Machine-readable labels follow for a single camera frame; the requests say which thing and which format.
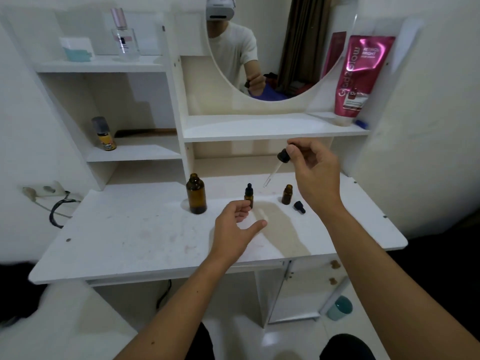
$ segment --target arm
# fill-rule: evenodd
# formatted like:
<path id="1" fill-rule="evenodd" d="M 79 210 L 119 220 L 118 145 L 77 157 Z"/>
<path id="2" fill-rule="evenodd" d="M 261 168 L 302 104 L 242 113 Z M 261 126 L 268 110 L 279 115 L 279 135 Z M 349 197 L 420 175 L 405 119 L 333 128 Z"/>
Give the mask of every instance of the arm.
<path id="1" fill-rule="evenodd" d="M 243 65 L 247 80 L 250 82 L 248 90 L 252 96 L 260 96 L 265 88 L 265 76 L 260 71 L 258 60 L 250 60 Z"/>
<path id="2" fill-rule="evenodd" d="M 237 200 L 225 207 L 215 221 L 213 245 L 207 258 L 115 360 L 185 358 L 220 278 L 267 225 L 260 220 L 248 229 L 238 228 L 237 223 L 248 216 L 249 205 L 249 200 Z"/>
<path id="3" fill-rule="evenodd" d="M 313 138 L 294 138 L 288 143 L 298 189 L 325 224 L 390 358 L 479 359 L 480 343 L 345 209 L 340 199 L 337 157 Z"/>

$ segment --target curtain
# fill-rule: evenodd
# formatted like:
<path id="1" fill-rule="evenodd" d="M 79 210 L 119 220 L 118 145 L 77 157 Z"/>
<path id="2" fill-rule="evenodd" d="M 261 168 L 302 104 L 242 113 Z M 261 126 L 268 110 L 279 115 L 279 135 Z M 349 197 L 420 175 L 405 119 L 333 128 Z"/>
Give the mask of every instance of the curtain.
<path id="1" fill-rule="evenodd" d="M 320 80 L 331 3 L 292 0 L 278 73 L 278 85 L 283 91 L 293 81 L 315 84 Z"/>

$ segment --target dropper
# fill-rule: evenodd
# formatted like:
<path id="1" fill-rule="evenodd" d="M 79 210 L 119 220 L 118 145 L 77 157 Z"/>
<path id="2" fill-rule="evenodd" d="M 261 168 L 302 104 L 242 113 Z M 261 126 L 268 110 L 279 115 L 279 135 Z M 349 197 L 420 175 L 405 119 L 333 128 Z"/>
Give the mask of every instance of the dropper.
<path id="1" fill-rule="evenodd" d="M 287 153 L 287 150 L 286 149 L 283 149 L 281 152 L 279 152 L 276 157 L 278 158 L 279 162 L 277 163 L 277 165 L 275 165 L 275 169 L 273 169 L 273 172 L 272 174 L 270 174 L 267 178 L 267 180 L 265 181 L 265 183 L 263 184 L 263 188 L 267 187 L 268 186 L 268 183 L 270 183 L 270 181 L 272 180 L 273 176 L 275 175 L 275 173 L 280 169 L 280 167 L 282 166 L 283 163 L 288 163 L 290 162 L 290 155 Z"/>

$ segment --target hand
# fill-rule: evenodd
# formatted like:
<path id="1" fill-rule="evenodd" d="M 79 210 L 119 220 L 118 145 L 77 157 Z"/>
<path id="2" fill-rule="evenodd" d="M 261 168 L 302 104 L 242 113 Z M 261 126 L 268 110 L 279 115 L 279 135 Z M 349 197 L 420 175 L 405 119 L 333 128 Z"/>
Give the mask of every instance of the hand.
<path id="1" fill-rule="evenodd" d="M 267 226 L 267 221 L 260 220 L 245 230 L 240 229 L 237 223 L 242 222 L 250 210 L 249 200 L 234 200 L 215 220 L 213 244 L 208 256 L 223 264 L 225 271 L 240 258 L 254 236 Z"/>
<path id="2" fill-rule="evenodd" d="M 252 96 L 260 96 L 265 89 L 265 76 L 262 76 L 261 72 L 256 72 L 247 76 L 247 80 L 250 82 L 248 90 Z"/>
<path id="3" fill-rule="evenodd" d="M 337 156 L 315 138 L 290 138 L 287 143 L 298 190 L 309 206 L 318 216 L 344 209 Z"/>

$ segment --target white t-shirt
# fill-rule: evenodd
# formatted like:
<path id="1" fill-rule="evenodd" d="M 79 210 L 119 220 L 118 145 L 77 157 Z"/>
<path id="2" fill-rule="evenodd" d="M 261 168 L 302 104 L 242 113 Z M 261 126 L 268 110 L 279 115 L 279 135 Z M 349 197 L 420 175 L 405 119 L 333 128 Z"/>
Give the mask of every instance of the white t-shirt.
<path id="1" fill-rule="evenodd" d="M 215 62 L 234 86 L 238 82 L 240 67 L 248 61 L 258 60 L 254 33 L 242 25 L 229 21 L 223 33 L 208 41 Z"/>

